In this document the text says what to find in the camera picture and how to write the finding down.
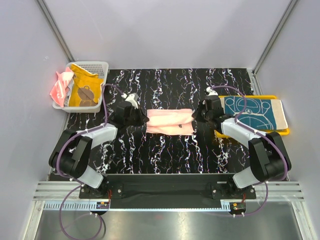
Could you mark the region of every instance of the yellow bin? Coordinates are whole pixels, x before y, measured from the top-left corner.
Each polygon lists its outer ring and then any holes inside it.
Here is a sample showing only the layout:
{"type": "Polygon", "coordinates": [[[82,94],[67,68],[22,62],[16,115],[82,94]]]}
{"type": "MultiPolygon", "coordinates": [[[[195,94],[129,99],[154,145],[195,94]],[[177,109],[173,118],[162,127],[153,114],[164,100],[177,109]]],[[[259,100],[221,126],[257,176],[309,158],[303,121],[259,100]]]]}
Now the yellow bin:
{"type": "MultiPolygon", "coordinates": [[[[247,95],[245,97],[249,98],[249,99],[277,99],[277,97],[274,96],[274,95],[247,95]]],[[[276,131],[281,136],[286,136],[286,135],[288,135],[290,133],[290,129],[289,128],[286,128],[286,129],[283,129],[283,130],[262,130],[262,131],[267,132],[267,133],[271,133],[271,132],[276,131]]],[[[220,134],[216,130],[215,130],[215,136],[217,138],[230,138],[227,135],[220,134]]]]}

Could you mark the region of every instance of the brown print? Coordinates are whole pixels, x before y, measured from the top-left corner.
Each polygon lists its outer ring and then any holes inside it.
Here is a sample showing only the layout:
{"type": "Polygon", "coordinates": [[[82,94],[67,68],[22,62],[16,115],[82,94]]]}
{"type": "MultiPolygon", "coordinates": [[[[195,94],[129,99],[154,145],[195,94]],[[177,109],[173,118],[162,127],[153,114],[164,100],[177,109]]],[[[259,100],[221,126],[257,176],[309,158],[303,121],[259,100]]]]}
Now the brown print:
{"type": "Polygon", "coordinates": [[[77,93],[79,98],[81,98],[79,107],[92,107],[97,105],[97,103],[94,102],[95,95],[89,86],[79,87],[77,93]]]}

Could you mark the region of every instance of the blue cloth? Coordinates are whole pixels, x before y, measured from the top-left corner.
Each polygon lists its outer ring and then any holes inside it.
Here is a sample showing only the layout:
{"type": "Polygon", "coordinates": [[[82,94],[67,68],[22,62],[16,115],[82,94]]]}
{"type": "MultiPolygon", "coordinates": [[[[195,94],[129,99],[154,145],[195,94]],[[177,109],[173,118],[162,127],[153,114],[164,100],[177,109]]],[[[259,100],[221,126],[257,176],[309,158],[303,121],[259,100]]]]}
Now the blue cloth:
{"type": "MultiPolygon", "coordinates": [[[[227,96],[224,98],[224,112],[236,115],[244,108],[244,100],[239,96],[227,96]]],[[[277,124],[268,99],[246,99],[246,110],[238,118],[242,123],[258,130],[276,130],[277,124]]]]}

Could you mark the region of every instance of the white wall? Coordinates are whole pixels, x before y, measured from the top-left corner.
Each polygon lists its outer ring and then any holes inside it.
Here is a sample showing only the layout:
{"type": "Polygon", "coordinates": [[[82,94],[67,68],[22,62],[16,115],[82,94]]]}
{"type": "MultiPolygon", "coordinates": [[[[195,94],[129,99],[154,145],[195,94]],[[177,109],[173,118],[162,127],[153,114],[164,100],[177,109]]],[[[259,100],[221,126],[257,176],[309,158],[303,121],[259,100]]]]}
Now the white wall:
{"type": "Polygon", "coordinates": [[[290,0],[46,0],[76,60],[253,68],[290,0]]]}
{"type": "Polygon", "coordinates": [[[283,102],[291,133],[284,143],[320,237],[320,1],[296,6],[257,74],[263,94],[283,102]]]}
{"type": "Polygon", "coordinates": [[[18,240],[65,120],[49,92],[67,60],[36,1],[2,1],[0,22],[0,239],[18,240]]]}

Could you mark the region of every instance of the marble tabletop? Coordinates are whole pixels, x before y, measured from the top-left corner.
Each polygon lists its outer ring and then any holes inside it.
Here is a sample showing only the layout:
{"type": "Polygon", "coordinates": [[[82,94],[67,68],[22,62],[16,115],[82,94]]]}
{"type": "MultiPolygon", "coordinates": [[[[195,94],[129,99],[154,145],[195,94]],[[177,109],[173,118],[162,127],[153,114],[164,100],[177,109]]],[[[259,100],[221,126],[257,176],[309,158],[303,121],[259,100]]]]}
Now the marble tabletop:
{"type": "MultiPolygon", "coordinates": [[[[195,110],[206,88],[228,85],[246,95],[253,88],[245,68],[193,69],[115,69],[110,70],[107,83],[115,84],[125,93],[137,93],[142,110],[195,110]]],[[[235,95],[218,89],[219,95],[235,95]]],[[[108,112],[122,101],[113,88],[105,93],[108,112]]],[[[72,113],[67,128],[83,130],[104,122],[104,109],[98,113],[72,113]]],[[[207,124],[192,122],[191,136],[169,136],[146,133],[146,126],[128,127],[112,142],[91,150],[89,165],[106,174],[178,174],[236,173],[249,165],[249,153],[231,138],[217,138],[207,124]]]]}

